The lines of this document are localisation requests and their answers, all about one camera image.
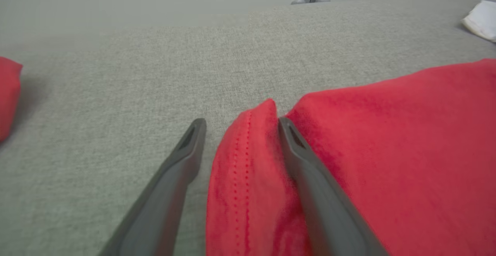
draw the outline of red garment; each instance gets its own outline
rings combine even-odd
[[[287,115],[392,256],[496,254],[496,60],[305,95]],[[268,100],[212,167],[212,255],[305,255],[303,212]]]
[[[22,65],[0,57],[0,142],[9,135],[16,113],[21,85],[19,75]]]

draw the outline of gray tablecloth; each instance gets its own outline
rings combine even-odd
[[[12,134],[0,144],[0,254],[97,254],[198,117],[205,151],[175,251],[204,254],[211,164],[241,111],[273,98],[282,115],[308,92],[496,58],[494,44],[459,24],[476,3],[314,3],[224,16],[234,27],[0,48],[24,64]]]

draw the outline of white cloth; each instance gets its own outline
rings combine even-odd
[[[482,0],[462,23],[475,35],[496,42],[496,3]]]

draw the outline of gray textile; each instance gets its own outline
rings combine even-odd
[[[236,27],[2,47],[24,70],[13,131],[0,144],[0,254],[97,254],[198,117],[205,151],[176,254],[204,254],[211,164],[241,111],[273,98],[282,115],[308,92],[496,58],[494,44],[459,24],[476,3],[314,3],[225,16]]]

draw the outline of red fabric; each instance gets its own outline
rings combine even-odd
[[[260,109],[266,106],[251,111],[259,120],[250,138],[263,141],[250,141],[246,154],[255,170],[250,205],[262,208],[250,208],[250,228],[257,229],[243,235],[250,249],[239,253],[308,254],[305,227],[286,226],[301,224],[303,212],[282,168],[275,109]],[[228,165],[236,161],[247,113],[229,128],[213,164],[209,255],[235,254],[238,247]],[[392,256],[496,254],[496,60],[310,93],[287,116]],[[295,209],[291,218],[284,215],[288,207]],[[283,234],[304,245],[281,246]]]
[[[0,57],[0,141],[10,132],[10,125],[16,113],[21,85],[19,75],[22,65]]]

